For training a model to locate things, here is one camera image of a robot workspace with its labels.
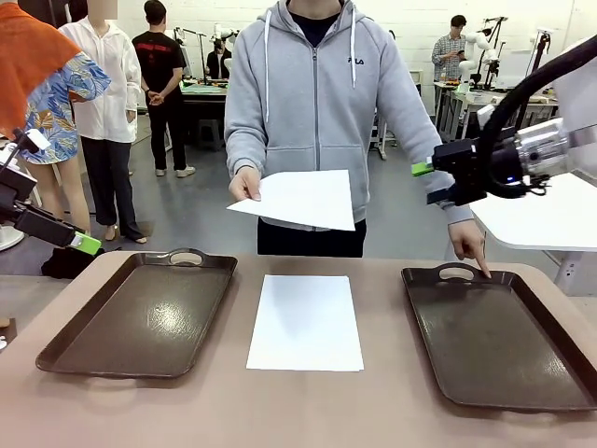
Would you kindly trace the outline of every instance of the hoodie pocket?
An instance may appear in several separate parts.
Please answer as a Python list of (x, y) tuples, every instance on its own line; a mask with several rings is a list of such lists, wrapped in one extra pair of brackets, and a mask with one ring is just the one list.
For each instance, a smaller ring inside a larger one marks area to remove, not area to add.
[(321, 170), (348, 170), (351, 182), (353, 210), (369, 202), (369, 173), (367, 155), (360, 145), (321, 147)]
[(314, 169), (314, 147), (268, 147), (266, 151), (265, 175)]

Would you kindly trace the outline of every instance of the hoodie zipper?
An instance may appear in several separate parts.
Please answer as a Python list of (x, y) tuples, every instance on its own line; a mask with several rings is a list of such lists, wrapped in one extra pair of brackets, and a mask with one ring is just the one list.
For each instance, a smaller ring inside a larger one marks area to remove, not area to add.
[(317, 97), (317, 48), (313, 48), (313, 85), (315, 94), (315, 171), (321, 170), (321, 144), (319, 142), (319, 99)]

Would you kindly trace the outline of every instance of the tray handle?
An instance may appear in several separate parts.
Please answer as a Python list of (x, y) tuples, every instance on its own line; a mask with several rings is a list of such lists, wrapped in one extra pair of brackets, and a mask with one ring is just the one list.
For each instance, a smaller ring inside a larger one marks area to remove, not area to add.
[[(201, 262), (195, 263), (191, 261), (180, 261), (174, 262), (172, 260), (173, 257), (177, 255), (183, 254), (191, 254), (196, 255), (201, 259)], [(172, 252), (168, 252), (165, 254), (146, 254), (146, 259), (151, 264), (159, 264), (163, 266), (178, 266), (183, 268), (213, 268), (219, 267), (221, 263), (218, 263), (218, 257), (214, 257), (211, 255), (207, 255), (204, 252), (201, 252), (199, 249), (193, 249), (190, 247), (183, 247), (180, 249), (175, 249)]]
[[(472, 280), (462, 277), (451, 277), (451, 278), (441, 278), (441, 272), (446, 271), (447, 269), (462, 269), (464, 271), (469, 271), (473, 274)], [(470, 264), (466, 263), (446, 263), (431, 270), (435, 276), (437, 277), (438, 282), (447, 282), (447, 283), (492, 283), (491, 278), (487, 278), (482, 271), (471, 266)]]

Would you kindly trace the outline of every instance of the beige table surface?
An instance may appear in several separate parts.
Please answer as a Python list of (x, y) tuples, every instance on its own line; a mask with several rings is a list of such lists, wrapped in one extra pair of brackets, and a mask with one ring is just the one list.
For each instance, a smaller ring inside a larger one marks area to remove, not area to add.
[[(597, 446), (594, 413), (553, 416), (457, 407), (430, 373), (400, 260), (240, 257), (187, 377), (174, 383), (47, 374), (35, 357), (130, 254), (101, 256), (0, 356), (2, 446), (432, 447)], [(595, 330), (545, 275), (519, 273), (597, 366)], [(359, 373), (245, 368), (264, 274), (348, 275), (365, 360)]]

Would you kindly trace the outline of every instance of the woman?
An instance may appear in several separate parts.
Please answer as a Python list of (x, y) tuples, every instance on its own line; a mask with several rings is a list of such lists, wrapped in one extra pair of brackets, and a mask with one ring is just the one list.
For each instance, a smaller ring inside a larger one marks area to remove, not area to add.
[(228, 79), (230, 72), (224, 65), (224, 61), (232, 57), (226, 49), (226, 41), (217, 39), (214, 42), (214, 51), (207, 55), (207, 68), (205, 73), (212, 79)]
[[(80, 16), (87, 2), (71, 0), (70, 5)], [(136, 222), (129, 176), (131, 146), (137, 134), (137, 98), (141, 91), (141, 67), (136, 51), (129, 37), (104, 17), (90, 14), (64, 25), (60, 31), (112, 79), (105, 96), (75, 104), (76, 126), (83, 144), (97, 222), (106, 226), (107, 241), (116, 239), (119, 218), (122, 235), (145, 244), (147, 239)]]
[(16, 128), (36, 128), (44, 134), (51, 143), (48, 149), (21, 153), (37, 179), (43, 207), (64, 219), (56, 167), (73, 224), (90, 232), (69, 95), (73, 101), (93, 100), (110, 79), (75, 44), (21, 10), (15, 0), (0, 0), (0, 61), (0, 133), (10, 137)]

